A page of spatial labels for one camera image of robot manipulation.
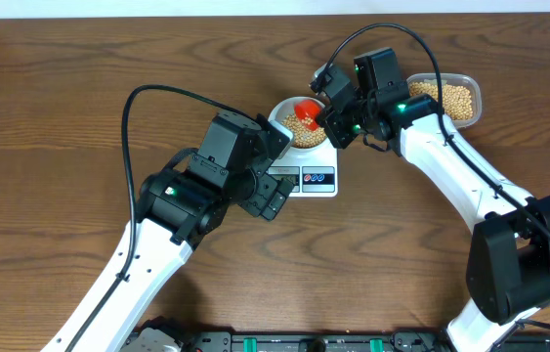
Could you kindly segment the red measuring scoop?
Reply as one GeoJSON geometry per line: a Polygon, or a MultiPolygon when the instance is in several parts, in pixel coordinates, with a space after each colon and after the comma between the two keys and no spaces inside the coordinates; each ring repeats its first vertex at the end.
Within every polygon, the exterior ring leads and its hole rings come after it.
{"type": "Polygon", "coordinates": [[[312,99],[305,99],[296,103],[293,109],[302,126],[309,131],[316,131],[319,129],[316,119],[322,111],[321,104],[312,99]]]}

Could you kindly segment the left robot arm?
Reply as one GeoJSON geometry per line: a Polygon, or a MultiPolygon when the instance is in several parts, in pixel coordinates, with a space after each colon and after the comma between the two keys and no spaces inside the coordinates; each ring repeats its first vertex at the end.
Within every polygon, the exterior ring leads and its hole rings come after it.
{"type": "Polygon", "coordinates": [[[115,252],[46,350],[119,350],[231,205],[274,220],[293,186],[267,171],[292,139],[279,122],[219,111],[199,148],[181,151],[147,177],[115,252]]]}

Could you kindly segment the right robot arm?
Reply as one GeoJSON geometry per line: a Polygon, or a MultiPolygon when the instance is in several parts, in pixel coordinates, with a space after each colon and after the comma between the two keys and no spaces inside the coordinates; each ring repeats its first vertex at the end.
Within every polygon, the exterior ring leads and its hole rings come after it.
{"type": "Polygon", "coordinates": [[[446,328],[455,351],[490,351],[550,304],[550,196],[535,198],[489,164],[439,114],[439,99],[414,93],[394,51],[355,57],[356,82],[338,66],[316,71],[312,89],[328,100],[317,123],[336,149],[356,137],[422,171],[472,233],[470,299],[446,328]]]}

